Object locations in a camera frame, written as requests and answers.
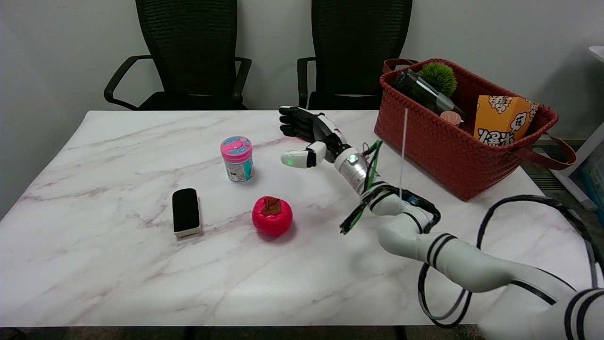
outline red apple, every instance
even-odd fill
[[[265,196],[256,201],[252,210],[252,223],[265,235],[278,237],[292,225],[292,208],[284,200]]]

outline orange popcorn box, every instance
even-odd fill
[[[474,138],[504,146],[524,137],[539,104],[521,97],[479,96]]]

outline floor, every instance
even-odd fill
[[[559,185],[547,171],[531,164],[522,168],[533,178],[543,192],[575,210],[582,218],[596,246],[604,252],[604,228],[595,214],[585,211],[564,187]],[[184,328],[181,327],[65,327],[55,329],[22,329],[29,340],[155,340],[182,339]],[[456,329],[440,329],[436,326],[406,327],[409,340],[482,340],[474,326],[460,326]],[[0,340],[10,339],[11,330],[0,330]],[[203,327],[195,329],[194,339],[230,340],[230,339],[346,339],[346,340],[395,340],[392,327]]]

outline green plant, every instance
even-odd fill
[[[447,97],[451,97],[457,88],[457,79],[453,69],[441,62],[426,64],[417,74],[431,85],[435,85],[434,88]]]

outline basket handle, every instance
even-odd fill
[[[398,65],[410,66],[413,64],[414,64],[414,62],[412,62],[409,59],[387,59],[387,60],[384,60],[384,66],[382,67],[382,72],[383,73],[392,72]]]
[[[544,166],[544,167],[546,167],[548,169],[552,169],[552,170],[564,170],[564,169],[568,168],[569,166],[573,165],[574,162],[577,161],[577,154],[574,153],[574,150],[570,147],[570,145],[566,144],[566,142],[561,139],[558,139],[558,138],[555,138],[552,136],[550,136],[550,138],[551,138],[551,140],[556,142],[556,144],[558,144],[558,146],[560,146],[560,148],[562,148],[562,152],[564,153],[564,156],[566,156],[566,159],[567,159],[566,163],[559,162],[557,160],[553,160],[549,157],[535,153],[534,151],[532,151],[529,148],[519,148],[512,152],[514,152],[516,155],[518,155],[520,158],[522,158],[524,160],[528,160],[530,162],[533,162],[535,164]]]

